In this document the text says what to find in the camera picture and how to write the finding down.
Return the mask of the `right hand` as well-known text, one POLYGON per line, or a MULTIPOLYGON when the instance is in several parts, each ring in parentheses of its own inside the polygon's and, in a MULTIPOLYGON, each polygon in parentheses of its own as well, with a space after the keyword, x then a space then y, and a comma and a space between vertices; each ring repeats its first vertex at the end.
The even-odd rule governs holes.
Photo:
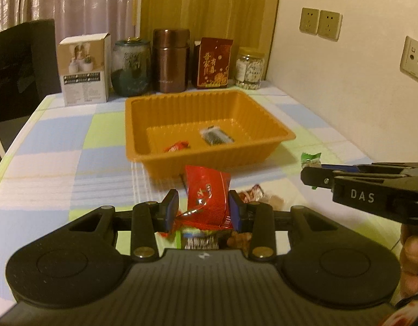
POLYGON ((400 292, 406 298, 418 292, 418 234, 414 227, 401 225, 400 242, 400 292))

